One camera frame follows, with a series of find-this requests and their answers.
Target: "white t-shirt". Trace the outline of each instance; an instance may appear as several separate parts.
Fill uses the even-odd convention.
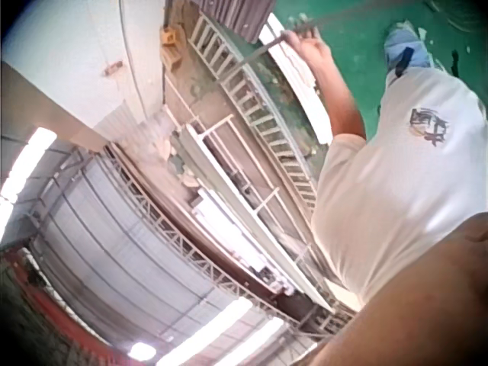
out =
[[[488,129],[478,97],[436,69],[389,74],[387,85],[377,135],[332,141],[312,219],[332,270],[363,306],[487,209]]]

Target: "person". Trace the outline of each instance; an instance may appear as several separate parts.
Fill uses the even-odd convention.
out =
[[[479,98],[460,79],[435,68],[409,22],[395,24],[384,44],[386,90],[377,134],[367,142],[355,100],[318,30],[303,36],[288,31],[285,40],[315,75],[334,136],[319,177],[314,236],[332,270],[363,307],[344,331],[348,341],[324,348],[329,350],[326,359],[335,359],[330,349],[339,349],[336,354],[342,355],[346,344],[358,345],[359,338],[369,334],[369,326],[375,329],[368,340],[362,339],[361,349],[377,350],[373,352],[376,359],[327,364],[438,364],[414,355],[440,352],[441,346],[450,345],[443,342],[449,335],[442,332],[475,334],[467,331],[469,326],[476,327],[474,315],[484,316],[477,322],[481,322],[486,340],[488,219],[486,214],[475,215],[488,206],[488,128]],[[475,222],[474,230],[482,232],[478,233],[477,252],[463,246],[473,234],[454,243],[452,239],[442,241],[466,220],[468,227]],[[473,251],[480,257],[475,258]],[[475,274],[474,268],[485,278]],[[480,292],[463,287],[474,281],[473,276]],[[460,324],[466,321],[461,321],[465,315],[469,326]],[[381,317],[391,324],[374,324]],[[432,324],[426,317],[432,318]],[[401,332],[393,331],[394,326],[405,327],[406,333],[388,339],[385,329],[392,334]],[[394,354],[395,342],[405,345],[413,337],[428,342],[427,335],[433,337],[431,343],[438,344],[416,340],[412,344],[419,349],[405,347],[412,355],[401,351],[405,360],[387,357]],[[451,338],[460,342],[459,347],[465,346],[457,336]]]

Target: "hand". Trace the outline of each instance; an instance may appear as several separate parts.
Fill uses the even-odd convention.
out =
[[[324,62],[332,57],[329,46],[322,40],[316,27],[308,30],[303,36],[297,35],[292,30],[286,30],[284,32],[284,40],[307,63],[312,71],[323,66]]]

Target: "light blue jeans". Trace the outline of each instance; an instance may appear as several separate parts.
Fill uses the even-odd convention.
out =
[[[413,49],[409,67],[434,67],[424,42],[417,36],[411,23],[406,21],[396,24],[385,40],[384,53],[388,72],[395,69],[407,47]]]

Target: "logo on shirt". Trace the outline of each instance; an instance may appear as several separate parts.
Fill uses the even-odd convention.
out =
[[[445,142],[448,122],[439,118],[431,109],[414,108],[410,118],[410,132],[413,136],[423,136],[425,140],[437,146]]]

